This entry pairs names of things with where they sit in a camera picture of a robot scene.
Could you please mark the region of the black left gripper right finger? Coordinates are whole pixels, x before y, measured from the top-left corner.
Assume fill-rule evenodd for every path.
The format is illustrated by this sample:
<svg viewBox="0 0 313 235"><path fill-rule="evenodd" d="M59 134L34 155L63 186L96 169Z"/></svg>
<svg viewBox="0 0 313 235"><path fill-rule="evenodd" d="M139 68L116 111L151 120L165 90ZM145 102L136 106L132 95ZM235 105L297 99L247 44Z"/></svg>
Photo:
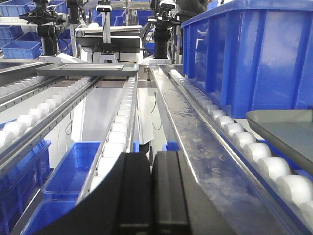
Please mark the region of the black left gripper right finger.
<svg viewBox="0 0 313 235"><path fill-rule="evenodd" d="M152 180L156 235L235 233L196 182L181 151L158 152Z"/></svg>

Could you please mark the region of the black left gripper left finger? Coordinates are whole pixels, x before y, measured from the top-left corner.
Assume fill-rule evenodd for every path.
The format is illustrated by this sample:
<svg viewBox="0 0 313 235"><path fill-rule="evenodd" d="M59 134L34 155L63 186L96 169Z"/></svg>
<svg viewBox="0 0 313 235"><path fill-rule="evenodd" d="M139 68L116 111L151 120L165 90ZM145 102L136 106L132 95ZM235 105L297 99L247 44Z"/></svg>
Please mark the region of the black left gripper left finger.
<svg viewBox="0 0 313 235"><path fill-rule="evenodd" d="M121 153L105 179L37 235L150 235L152 183L144 153Z"/></svg>

